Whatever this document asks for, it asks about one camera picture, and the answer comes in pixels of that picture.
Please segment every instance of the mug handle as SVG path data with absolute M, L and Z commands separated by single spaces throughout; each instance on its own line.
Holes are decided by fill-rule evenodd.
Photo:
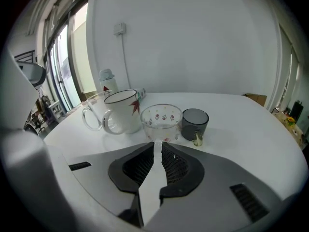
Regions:
M 103 116 L 103 122 L 102 122 L 102 125 L 103 125 L 103 129 L 109 133 L 109 134 L 114 134 L 114 135 L 119 135 L 119 134 L 122 134 L 124 133 L 123 131 L 121 132 L 113 132 L 111 131 L 111 129 L 108 127 L 108 120 L 110 118 L 110 115 L 112 113 L 112 110 L 108 110 L 105 112 L 104 116 Z
M 86 118 L 85 118 L 85 114 L 86 114 L 86 112 L 87 112 L 88 110 L 91 111 L 90 107 L 85 107 L 85 108 L 83 109 L 83 111 L 82 111 L 82 119 L 83 119 L 84 124 L 86 125 L 86 127 L 87 127 L 88 129 L 90 129 L 90 130 L 92 130 L 92 131 L 99 131 L 99 130 L 101 130 L 103 126 L 102 126 L 101 121 L 99 121 L 99 120 L 98 120 L 99 126 L 98 126 L 97 128 L 93 128 L 93 127 L 91 127 L 91 126 L 88 125 L 88 123 L 87 123 L 87 121 L 86 121 Z

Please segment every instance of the black grille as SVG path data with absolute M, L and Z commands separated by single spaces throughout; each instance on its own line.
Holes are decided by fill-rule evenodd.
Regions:
M 146 150 L 124 163 L 122 169 L 126 176 L 141 186 L 153 164 L 154 152 Z
M 167 148 L 162 150 L 162 165 L 168 185 L 176 183 L 188 174 L 187 161 Z
M 74 170 L 86 168 L 86 167 L 89 167 L 89 166 L 91 166 L 91 164 L 89 162 L 85 161 L 85 162 L 81 162 L 81 163 L 70 165 L 69 168 L 72 171 L 74 171 Z
M 266 208 L 244 184 L 231 186 L 230 189 L 252 222 L 256 222 L 268 214 Z

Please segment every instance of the white table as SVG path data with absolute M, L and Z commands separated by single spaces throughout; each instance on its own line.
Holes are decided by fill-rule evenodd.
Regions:
M 141 101 L 141 111 L 170 103 L 183 111 L 199 108 L 210 117 L 203 146 L 180 137 L 178 144 L 225 157 L 269 185 L 281 199 L 299 192 L 308 168 L 303 153 L 286 128 L 265 108 L 249 98 L 206 93 L 154 93 Z M 66 159 L 117 150 L 147 142 L 144 131 L 110 135 L 94 132 L 82 122 L 78 109 L 45 138 L 62 149 Z

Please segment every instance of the dark gray mug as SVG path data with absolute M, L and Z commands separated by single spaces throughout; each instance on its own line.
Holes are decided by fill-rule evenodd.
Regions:
M 209 116 L 203 110 L 189 108 L 183 112 L 182 136 L 193 141 L 196 146 L 202 145 L 203 134 L 207 127 Z

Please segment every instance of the red leaf design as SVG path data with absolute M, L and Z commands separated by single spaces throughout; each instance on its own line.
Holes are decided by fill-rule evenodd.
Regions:
M 132 104 L 131 104 L 130 106 L 134 106 L 132 115 L 134 114 L 134 112 L 135 112 L 136 110 L 137 110 L 137 111 L 139 112 L 139 114 L 140 114 L 140 102 L 139 102 L 139 100 L 136 100 L 136 101 L 132 102 Z

